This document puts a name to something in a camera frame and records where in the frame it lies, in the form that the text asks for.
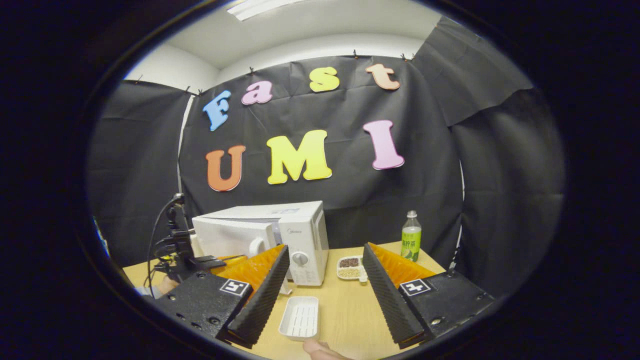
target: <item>microwave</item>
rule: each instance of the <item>microwave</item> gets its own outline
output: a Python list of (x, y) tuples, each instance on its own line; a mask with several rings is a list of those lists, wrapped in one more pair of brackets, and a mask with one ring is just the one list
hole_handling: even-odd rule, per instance
[(254, 256), (289, 246), (287, 277), (296, 285), (320, 286), (329, 244), (322, 201), (236, 206), (192, 218), (203, 254)]

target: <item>letter f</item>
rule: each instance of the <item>letter f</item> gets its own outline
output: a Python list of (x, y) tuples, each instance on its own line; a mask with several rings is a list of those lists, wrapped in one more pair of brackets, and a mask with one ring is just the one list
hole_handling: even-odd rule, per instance
[(202, 111), (206, 111), (209, 116), (209, 120), (211, 121), (211, 131), (217, 129), (222, 125), (222, 123), (227, 121), (227, 118), (229, 118), (229, 115), (223, 114), (222, 112), (229, 110), (229, 103), (225, 99), (230, 96), (231, 92), (229, 92), (229, 90), (225, 90), (202, 109)]

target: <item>white wall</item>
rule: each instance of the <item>white wall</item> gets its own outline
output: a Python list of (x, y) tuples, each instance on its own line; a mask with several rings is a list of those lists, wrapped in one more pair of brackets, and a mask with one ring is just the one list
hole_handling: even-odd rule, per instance
[(219, 70), (203, 59), (177, 47), (163, 44), (142, 59), (125, 77), (127, 80), (158, 83), (198, 93), (212, 88)]
[(382, 34), (338, 34), (325, 37), (308, 38), (261, 51), (251, 56), (238, 59), (232, 65), (220, 70), (216, 78), (216, 85), (249, 73), (249, 67), (254, 70), (322, 56), (378, 55), (400, 58), (401, 54), (411, 58), (424, 38), (408, 38), (397, 35)]
[(186, 89), (197, 94), (220, 83), (266, 67), (322, 56), (377, 55), (411, 58), (423, 38), (408, 38), (382, 34), (339, 34), (315, 37), (273, 47), (238, 59), (232, 65), (218, 70), (205, 60), (169, 44), (160, 45), (142, 59), (125, 77), (128, 80), (148, 81), (174, 88)]

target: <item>letter m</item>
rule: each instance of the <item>letter m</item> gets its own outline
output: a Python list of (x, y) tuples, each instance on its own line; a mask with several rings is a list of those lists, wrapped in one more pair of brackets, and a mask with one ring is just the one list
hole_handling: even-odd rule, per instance
[(302, 176), (307, 180), (326, 179), (331, 177), (332, 171), (326, 166), (324, 156), (325, 130), (311, 130), (302, 138), (298, 150), (293, 147), (286, 136), (276, 136), (267, 141), (271, 148), (271, 176), (267, 178), (269, 184), (284, 184), (287, 176), (283, 167), (287, 168), (294, 181), (300, 178), (302, 166), (307, 168)]

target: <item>orange foam letter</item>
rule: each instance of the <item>orange foam letter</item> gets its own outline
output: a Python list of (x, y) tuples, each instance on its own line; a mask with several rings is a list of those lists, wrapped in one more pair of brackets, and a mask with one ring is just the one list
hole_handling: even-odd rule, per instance
[(373, 75), (373, 80), (376, 81), (376, 84), (383, 89), (396, 90), (400, 87), (399, 82), (391, 81), (391, 79), (389, 79), (389, 74), (394, 73), (393, 69), (385, 67), (382, 64), (375, 64), (367, 67), (365, 71), (370, 72)]
[(217, 192), (233, 190), (242, 178), (242, 153), (246, 147), (236, 145), (229, 148), (231, 155), (231, 176), (228, 179), (220, 178), (220, 159), (225, 154), (224, 150), (215, 150), (207, 154), (207, 182)]

